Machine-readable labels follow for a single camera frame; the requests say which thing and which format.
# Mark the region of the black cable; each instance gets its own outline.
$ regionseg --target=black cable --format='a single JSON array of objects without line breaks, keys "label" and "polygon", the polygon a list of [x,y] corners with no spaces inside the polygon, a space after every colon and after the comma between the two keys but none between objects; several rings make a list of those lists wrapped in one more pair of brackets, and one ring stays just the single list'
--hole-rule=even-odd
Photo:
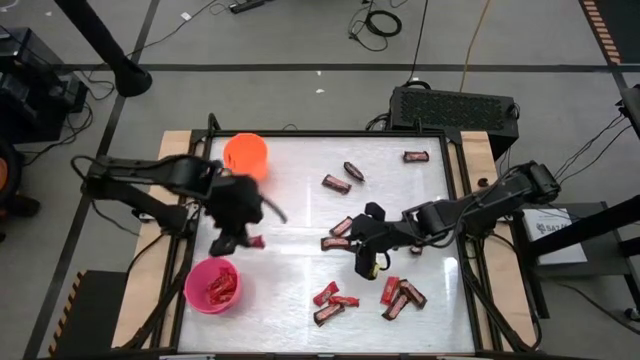
[{"label": "black cable", "polygon": [[129,275],[131,274],[131,270],[133,269],[133,265],[135,265],[135,263],[138,261],[138,259],[145,253],[147,252],[147,250],[151,249],[155,244],[157,244],[163,237],[165,234],[161,233],[160,235],[158,235],[157,238],[155,238],[152,242],[150,242],[149,244],[147,244],[147,246],[145,246],[144,248],[142,248],[142,250],[140,250],[139,253],[136,254],[136,256],[133,257],[133,260],[131,260],[131,262],[129,263],[129,266],[127,267],[127,279],[129,279]]},{"label": "black cable", "polygon": [[424,2],[424,9],[422,10],[422,23],[420,24],[420,36],[418,36],[418,45],[416,45],[416,53],[413,56],[413,65],[411,65],[411,74],[409,74],[409,79],[407,79],[407,82],[411,81],[411,79],[413,78],[413,73],[416,71],[416,63],[418,62],[418,53],[420,52],[420,43],[422,42],[422,32],[424,30],[424,23],[427,18],[428,4],[429,4],[428,1]]},{"label": "black cable", "polygon": [[373,120],[369,121],[367,123],[367,125],[365,125],[364,129],[367,131],[371,131],[373,130],[373,128],[378,125],[378,123],[384,123],[384,126],[382,127],[382,129],[386,129],[387,124],[389,123],[389,120],[391,119],[391,113],[390,112],[386,112],[384,114],[380,114],[378,116],[376,116]]},{"label": "black cable", "polygon": [[87,117],[85,118],[84,122],[82,123],[82,125],[80,125],[78,128],[74,128],[73,125],[71,125],[71,121],[69,120],[69,117],[67,116],[66,121],[67,124],[69,126],[69,128],[71,129],[71,135],[67,136],[66,138],[53,143],[53,144],[49,144],[47,146],[45,146],[42,150],[38,150],[38,151],[22,151],[23,154],[35,154],[31,159],[27,160],[24,162],[23,166],[30,166],[32,165],[36,160],[38,160],[41,156],[43,156],[44,154],[46,154],[47,152],[49,152],[49,150],[58,147],[58,146],[62,146],[62,145],[69,145],[72,144],[76,141],[77,136],[87,130],[92,124],[93,124],[93,109],[91,109],[91,106],[88,103],[85,103],[84,106],[85,109],[88,110],[87,113]]},{"label": "black cable", "polygon": [[389,0],[389,6],[391,6],[391,7],[392,7],[392,8],[394,8],[394,9],[397,9],[397,8],[399,8],[400,6],[402,6],[402,5],[406,4],[408,1],[409,1],[409,0],[404,0],[404,1],[400,1],[400,2],[399,2],[399,3],[397,3],[397,4],[394,4],[394,3],[393,3],[393,0]]},{"label": "black cable", "polygon": [[507,170],[507,172],[505,172],[503,175],[500,175],[500,177],[498,177],[498,179],[493,184],[491,184],[491,186],[489,186],[489,188],[487,188],[487,190],[481,196],[479,196],[475,201],[472,201],[469,204],[467,204],[467,206],[465,206],[464,209],[462,209],[462,211],[460,212],[460,215],[458,216],[458,219],[456,220],[456,225],[451,230],[451,231],[453,231],[453,233],[451,234],[451,238],[449,238],[449,240],[447,240],[447,242],[445,242],[443,244],[438,244],[438,243],[433,243],[433,242],[426,242],[425,246],[432,246],[432,247],[437,248],[437,249],[444,249],[444,248],[448,247],[449,245],[451,245],[453,243],[453,241],[458,237],[460,226],[462,225],[462,222],[464,221],[464,215],[466,214],[467,211],[469,211],[471,206],[472,205],[476,205],[477,203],[479,203],[482,200],[484,200],[484,198],[486,198],[489,194],[491,194],[491,192],[498,186],[498,184],[500,184],[516,168],[517,168],[517,166],[509,168]]},{"label": "black cable", "polygon": [[602,149],[602,151],[600,152],[600,154],[598,154],[598,156],[596,156],[595,159],[593,159],[593,161],[591,161],[589,164],[587,164],[586,166],[584,166],[582,169],[566,176],[564,179],[562,179],[560,181],[560,186],[562,186],[562,184],[567,181],[568,179],[580,174],[581,172],[587,170],[591,165],[595,164],[596,161],[598,161],[598,159],[600,159],[600,157],[602,157],[602,155],[604,155],[604,153],[607,151],[607,149],[609,149],[609,147],[611,147],[611,145],[613,145],[613,143],[620,137],[620,135],[622,135],[622,133],[624,133],[625,131],[627,131],[628,129],[631,128],[631,125],[625,127],[624,129],[622,129],[613,139],[611,139],[611,141],[609,141],[609,143],[607,144],[607,146],[605,146],[604,149]]},{"label": "black cable", "polygon": [[96,201],[95,200],[91,200],[91,207],[93,208],[93,211],[96,212],[96,214],[98,214],[98,216],[100,216],[101,218],[107,220],[108,222],[112,223],[113,225],[115,225],[115,227],[117,227],[118,229],[129,233],[135,237],[139,237],[140,234],[138,234],[137,232],[133,231],[133,230],[129,230],[126,227],[120,225],[120,223],[118,223],[117,221],[115,221],[114,219],[110,218],[109,216],[105,215],[102,211],[100,211],[98,209],[98,206],[96,205]]},{"label": "black cable", "polygon": [[[9,35],[9,37],[17,42],[18,44],[20,44],[25,50],[29,51],[33,56],[37,57],[40,61],[44,62],[48,67],[49,67],[49,71],[52,71],[55,73],[55,68],[54,66],[45,58],[43,58],[42,56],[38,55],[38,53],[36,53],[35,51],[31,50],[31,48],[29,48],[25,43],[23,43],[22,41],[20,41],[18,38],[16,38],[15,36],[13,36],[13,34],[11,34],[9,32],[9,30],[7,30],[7,28],[5,28],[4,26],[0,25],[0,29],[2,29],[7,35]],[[87,90],[89,91],[89,94],[91,95],[91,97],[96,100],[96,101],[100,101],[100,100],[104,100],[107,97],[109,97],[109,95],[111,95],[111,93],[113,93],[113,91],[115,90],[115,84],[112,83],[111,81],[107,81],[107,80],[92,80],[91,76],[93,75],[93,72],[95,71],[94,68],[93,70],[91,70],[91,73],[89,74],[89,76],[87,76],[84,71],[80,70],[80,73],[82,73],[82,75],[84,75],[85,78],[87,78],[87,81],[91,84],[107,84],[110,86],[109,92],[107,92],[106,95],[102,96],[102,97],[97,97],[95,96],[95,93],[93,92],[93,90],[91,89],[91,87],[87,86]],[[73,96],[78,96],[78,94],[74,93],[73,91],[69,91],[69,90],[65,90],[67,92],[69,92],[70,94],[72,94]]]},{"label": "black cable", "polygon": [[[387,47],[389,47],[389,41],[387,40],[387,38],[394,37],[402,31],[402,21],[398,16],[388,11],[373,10],[374,5],[375,5],[375,1],[371,0],[369,2],[369,6],[362,7],[353,14],[353,16],[351,17],[351,20],[349,20],[349,25],[347,27],[347,35],[349,35],[349,39],[355,40],[358,44],[360,44],[365,49],[373,52],[381,52],[386,50]],[[358,15],[360,15],[360,13],[362,13],[365,10],[367,11],[367,15],[365,16],[365,19],[355,20],[356,17],[358,17]],[[396,23],[396,28],[393,31],[380,30],[380,28],[378,28],[373,23],[374,16],[386,16],[390,18]],[[358,37],[358,35],[360,34],[360,32],[362,32],[362,29],[364,28],[367,28],[367,30],[369,30],[369,32],[372,33],[373,35],[377,35],[381,37],[384,40],[384,46],[376,49],[376,48],[371,48],[367,46],[365,43],[363,43],[362,40],[360,40],[360,38]]]},{"label": "black cable", "polygon": [[615,316],[611,311],[605,309],[602,305],[598,304],[595,300],[593,300],[592,298],[590,298],[587,294],[585,294],[584,292],[582,292],[582,290],[571,286],[571,285],[567,285],[567,284],[563,284],[560,282],[557,282],[553,279],[547,278],[545,276],[541,276],[541,275],[537,275],[540,279],[543,279],[545,281],[548,281],[552,284],[555,284],[557,286],[561,286],[564,288],[567,288],[569,290],[573,290],[574,292],[578,293],[580,296],[582,296],[585,300],[587,300],[587,302],[589,302],[591,305],[593,305],[593,307],[595,307],[596,309],[600,310],[600,312],[602,312],[604,315],[606,315],[607,317],[609,317],[611,320],[617,322],[618,324],[620,324],[622,327],[624,327],[625,329],[631,331],[632,333],[636,334],[636,335],[640,335],[640,330],[636,329],[635,327],[625,323],[624,321],[618,319],[617,316]]},{"label": "black cable", "polygon": [[600,136],[602,136],[602,134],[604,134],[607,130],[612,129],[616,126],[618,126],[618,124],[620,124],[620,118],[622,117],[622,115],[617,116],[616,118],[614,118],[613,120],[611,120],[611,122],[604,127],[604,129],[602,129],[596,136],[594,136],[593,138],[591,138],[589,141],[587,141],[586,144],[584,144],[580,150],[578,150],[575,154],[571,155],[571,157],[569,157],[564,164],[562,164],[562,166],[560,166],[560,168],[553,174],[554,178],[559,178],[560,176],[562,176],[568,169],[569,167],[571,167],[571,165],[573,165],[573,163],[576,162],[576,160],[582,155],[584,154],[587,150],[589,150],[589,148],[591,148],[591,145],[593,145],[593,143],[598,140],[600,138]]}]

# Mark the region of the table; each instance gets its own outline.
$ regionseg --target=table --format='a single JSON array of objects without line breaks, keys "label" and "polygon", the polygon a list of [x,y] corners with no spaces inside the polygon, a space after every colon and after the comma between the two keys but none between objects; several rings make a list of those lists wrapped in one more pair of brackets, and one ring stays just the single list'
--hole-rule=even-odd
[{"label": "table", "polygon": [[[186,153],[189,150],[191,139],[190,131],[165,132],[160,147],[159,158],[171,154]],[[453,167],[453,179],[456,193],[463,194],[462,172],[467,172],[471,189],[477,190],[477,179],[486,177],[489,182],[496,179],[495,164],[491,153],[487,134],[484,132],[463,132],[462,149],[466,159],[466,168],[460,169],[457,164],[456,148],[449,145],[449,153]],[[151,195],[166,202],[176,203],[178,198],[163,188],[154,186],[150,190]],[[507,225],[499,224],[495,231],[511,239]],[[151,223],[142,226],[136,252],[144,248],[159,234],[158,227]],[[162,276],[167,262],[169,241],[161,241],[151,248],[143,256],[131,272],[125,291],[118,325],[113,339],[113,346],[126,342],[145,321],[151,309],[158,301],[161,289]],[[527,304],[524,285],[520,275],[515,254],[509,248],[498,242],[487,241],[485,245],[486,269],[491,282],[494,302],[502,311],[511,326],[520,334],[523,340],[529,344],[535,341],[535,334],[531,323],[531,315]],[[171,326],[176,316],[176,299],[169,306],[163,323],[160,345],[167,346],[170,342]],[[480,337],[482,348],[493,349],[491,331],[488,325],[486,313],[477,303]],[[508,349],[508,345],[502,340],[502,346]]]}]

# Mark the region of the gray floor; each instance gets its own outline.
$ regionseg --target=gray floor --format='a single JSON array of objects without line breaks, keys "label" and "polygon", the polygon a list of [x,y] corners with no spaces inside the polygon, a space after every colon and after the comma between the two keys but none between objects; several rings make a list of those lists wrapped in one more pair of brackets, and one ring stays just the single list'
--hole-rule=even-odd
[{"label": "gray floor", "polygon": [[[12,1],[0,0],[0,6]],[[150,0],[90,1],[125,51],[133,50]],[[380,7],[388,9],[385,1]],[[147,43],[158,40],[193,15],[204,0],[161,0]],[[278,0],[245,14],[206,10],[167,41],[145,49],[143,64],[410,64],[420,28],[422,1],[393,10],[404,22],[389,48],[370,53],[347,39],[347,22],[358,0]],[[418,57],[422,64],[461,64],[482,8],[481,1],[431,0]],[[52,0],[22,0],[3,26],[30,26],[67,63],[96,64],[99,57]],[[379,39],[365,36],[371,46]],[[472,64],[602,65],[605,59],[577,0],[494,0],[478,35]],[[98,73],[97,77],[108,76]],[[204,128],[214,112],[225,129],[362,129],[387,108],[394,86],[406,71],[153,72],[154,85],[127,99],[109,154],[155,158],[165,130]],[[418,72],[434,88],[457,90],[460,73]],[[640,74],[625,74],[628,84]],[[522,107],[520,139],[511,163],[535,159],[556,169],[565,158],[616,116],[618,88],[608,73],[470,73],[465,90],[513,96]],[[94,155],[112,113],[115,95],[91,101],[95,123],[73,145],[45,155],[24,177],[25,192],[40,199],[41,213],[29,220],[0,224],[8,239],[0,244],[0,349],[3,358],[22,357],[51,281],[80,199],[68,162],[75,154]],[[82,117],[74,119],[80,122]],[[575,165],[588,163],[616,131]],[[628,131],[590,170],[565,183],[559,201],[600,201],[610,205],[636,193],[640,151]],[[136,228],[127,209],[100,208]],[[623,229],[637,236],[638,227]],[[71,278],[78,270],[122,271],[131,260],[135,239],[89,211],[72,258],[53,320],[42,345],[44,355],[53,324],[62,310]],[[622,279],[573,282],[613,311],[631,306]],[[542,348],[552,354],[606,359],[635,359],[635,335],[602,316],[577,295],[545,285],[551,319],[543,320]]]}]

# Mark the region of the red candy wrapper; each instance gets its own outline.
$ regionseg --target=red candy wrapper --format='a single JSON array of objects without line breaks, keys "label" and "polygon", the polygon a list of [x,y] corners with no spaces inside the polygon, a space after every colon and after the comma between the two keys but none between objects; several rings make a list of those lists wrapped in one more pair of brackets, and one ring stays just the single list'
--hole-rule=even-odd
[{"label": "red candy wrapper", "polygon": [[393,299],[393,294],[396,292],[398,281],[400,281],[400,278],[397,276],[389,276],[387,278],[387,283],[384,285],[382,298],[380,299],[381,304],[391,305],[391,299]]},{"label": "red candy wrapper", "polygon": [[402,309],[407,306],[408,302],[409,298],[407,297],[407,295],[399,292],[398,296],[393,299],[393,303],[391,303],[391,306],[389,306],[387,311],[382,314],[382,317],[389,321],[395,320],[398,317],[398,314],[400,314],[400,311],[402,311]]},{"label": "red candy wrapper", "polygon": [[219,305],[231,300],[236,291],[238,277],[231,269],[220,269],[220,276],[207,286],[207,298],[211,305]]},{"label": "red candy wrapper", "polygon": [[344,306],[360,307],[360,299],[351,296],[332,296],[329,298],[329,305],[342,304]]},{"label": "red candy wrapper", "polygon": [[429,161],[429,153],[426,151],[405,151],[402,159],[404,162],[427,162]]},{"label": "red candy wrapper", "polygon": [[318,326],[322,326],[325,322],[327,322],[327,320],[340,314],[341,312],[344,312],[344,305],[329,305],[326,308],[322,308],[313,313],[313,321],[315,321]]},{"label": "red candy wrapper", "polygon": [[329,234],[333,236],[340,236],[351,228],[351,224],[353,224],[353,219],[351,218],[351,216],[347,216],[346,219],[340,221],[338,225],[329,230]]},{"label": "red candy wrapper", "polygon": [[320,239],[320,250],[327,251],[333,249],[349,250],[351,241],[345,238],[322,238]]},{"label": "red candy wrapper", "polygon": [[262,235],[250,237],[249,238],[249,245],[251,245],[251,247],[264,249],[265,248],[265,244],[264,244],[264,240],[262,240]]},{"label": "red candy wrapper", "polygon": [[338,289],[338,285],[336,285],[335,281],[332,281],[331,283],[329,283],[329,285],[327,285],[326,288],[324,288],[324,290],[322,290],[320,294],[313,297],[313,303],[318,306],[322,306],[322,304],[326,303],[327,300],[329,300],[331,295],[337,293],[338,291],[340,291],[340,289]]},{"label": "red candy wrapper", "polygon": [[358,170],[358,168],[355,167],[355,165],[353,165],[352,163],[345,161],[344,169],[347,171],[349,175],[353,176],[356,180],[364,181],[364,175],[362,175],[362,172]]},{"label": "red candy wrapper", "polygon": [[334,176],[327,175],[322,180],[322,185],[328,187],[329,189],[335,190],[342,195],[349,193],[351,190],[351,184],[348,184]]},{"label": "red candy wrapper", "polygon": [[418,289],[413,286],[407,279],[402,279],[398,283],[400,287],[400,291],[407,295],[407,297],[414,303],[419,309],[424,309],[424,306],[427,304],[427,298],[422,295]]}]

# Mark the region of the black metal frame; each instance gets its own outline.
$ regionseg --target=black metal frame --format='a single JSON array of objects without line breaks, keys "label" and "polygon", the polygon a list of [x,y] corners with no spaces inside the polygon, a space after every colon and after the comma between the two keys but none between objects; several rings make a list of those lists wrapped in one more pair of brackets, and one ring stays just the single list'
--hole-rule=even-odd
[{"label": "black metal frame", "polygon": [[[458,159],[458,167],[460,170],[460,180],[462,182],[462,190],[464,191],[464,195],[468,195],[472,193],[471,178],[469,177],[469,171],[467,169],[467,160],[464,155],[464,149],[462,147],[462,143],[460,144],[454,143],[454,146],[456,148],[456,157]],[[458,252],[462,252],[463,256],[468,257],[465,242],[458,241],[457,243],[459,247]],[[477,242],[474,243],[473,246],[474,246],[473,252],[475,254],[476,266],[478,268],[478,275],[479,275],[478,278],[480,279],[480,282],[485,289],[486,295],[489,297],[491,301],[493,301],[493,293],[491,291],[491,281],[489,279],[489,272],[487,270],[487,262],[484,256],[484,250],[480,248],[480,244],[478,244]],[[474,317],[476,321],[479,321],[478,310],[475,306],[476,302],[475,302],[475,296],[473,294],[473,291],[466,283],[464,284],[464,287],[465,287],[465,293],[467,295],[467,302],[471,302],[473,304]],[[493,346],[493,350],[501,351],[503,349],[502,336],[500,335],[498,326],[491,320],[489,316],[486,317],[486,320],[489,324],[489,333],[491,335],[491,345]],[[483,349],[482,337],[480,336],[481,334],[480,334],[479,326],[478,325],[476,326],[478,327],[478,333],[474,334],[474,336],[478,336],[477,342],[479,344],[479,346],[476,347],[476,350],[478,349],[482,350]]]},{"label": "black metal frame", "polygon": [[619,267],[613,266],[614,263],[607,263],[609,268],[601,266],[600,269],[602,270],[597,271],[593,270],[591,264],[586,263],[580,269],[574,270],[572,274],[566,273],[566,276],[581,276],[581,274],[624,276],[635,306],[640,308],[640,277],[638,277],[629,259],[629,256],[638,254],[640,240],[638,238],[631,239],[628,244],[625,244],[626,241],[622,241],[620,234],[616,231],[619,227],[640,219],[640,215],[635,211],[640,205],[640,195],[611,208],[604,202],[600,204],[602,205],[602,211],[583,218],[577,218],[569,214],[572,221],[571,226],[550,233],[533,243],[528,242],[529,237],[522,221],[524,215],[521,212],[514,214],[512,232],[515,235],[514,239],[517,241],[516,251],[521,265],[520,270],[526,279],[525,284],[529,284],[531,297],[541,318],[549,318],[550,315],[539,276],[536,274],[538,257],[583,241],[589,241],[598,235],[609,232],[613,232],[613,236],[617,240],[619,254],[621,258],[624,258],[624,266],[626,266],[627,270],[620,273]]},{"label": "black metal frame", "polygon": [[[308,130],[295,130],[295,131],[242,130],[242,131],[239,131],[239,130],[220,130],[219,126],[217,126],[215,128],[215,131],[213,131],[213,133],[207,129],[192,130],[190,145],[189,145],[189,153],[195,154],[197,145],[200,142],[202,142],[204,139],[205,147],[204,147],[203,156],[205,158],[209,158],[211,153],[211,147],[215,137],[230,137],[241,132],[251,132],[262,137],[389,137],[389,138],[436,137],[440,140],[440,147],[441,147],[442,158],[444,162],[445,178],[446,178],[446,183],[448,187],[449,197],[451,199],[456,198],[455,183],[453,181],[453,170],[452,170],[451,161],[449,158],[449,149],[447,147],[448,141],[444,132],[442,131],[423,131],[423,132],[415,132],[415,131],[370,132],[370,131],[326,131],[326,130],[319,130],[319,131],[316,131],[316,130],[311,130],[311,131],[308,131]],[[470,192],[471,187],[470,187],[469,177],[467,174],[467,169],[463,165],[463,164],[466,164],[464,162],[464,154],[462,153],[462,147],[460,145],[457,145],[457,146],[459,146],[459,148],[456,148],[456,153],[458,154],[458,162],[459,162],[458,166],[460,168],[461,176],[463,177],[463,184],[466,183],[465,185],[463,185],[463,187],[465,187],[465,192],[466,191]],[[191,241],[187,241],[185,256],[183,258],[183,261],[186,261],[188,263],[191,263],[193,261],[193,251],[195,247],[196,236],[197,234],[194,233],[193,239]],[[468,254],[466,252],[466,247],[464,242],[460,243],[459,241],[457,241],[456,243],[457,243],[459,258],[463,259],[467,257]],[[171,239],[170,250],[167,255],[168,259],[165,265],[165,270],[163,275],[163,286],[161,289],[161,295],[165,293],[166,288],[168,287],[168,284],[170,284],[171,279],[173,277],[172,276],[173,270],[177,261],[176,255],[177,255],[178,244],[179,244],[179,240],[174,238]],[[486,267],[483,266],[483,268],[484,268],[483,272],[486,274]],[[488,284],[488,276],[486,277],[486,281],[487,282],[483,280],[483,283]],[[469,312],[469,323],[471,326],[474,348],[475,350],[481,350],[482,340],[480,336],[480,327],[478,324],[479,320],[477,315],[477,309],[475,306],[475,300],[473,297],[473,292],[466,284],[464,285],[464,290],[465,290],[465,297],[467,300],[467,310]],[[182,296],[178,296],[176,310],[175,310],[175,317],[174,317],[174,322],[173,322],[173,327],[172,327],[172,332],[171,332],[171,337],[169,342],[169,346],[173,348],[177,348],[178,346],[180,331],[182,329],[184,307],[185,307],[184,298]],[[155,341],[151,343],[152,346],[159,346],[159,340],[162,332],[162,325],[163,325],[163,320],[161,319],[153,334],[152,340],[155,340]]]}]

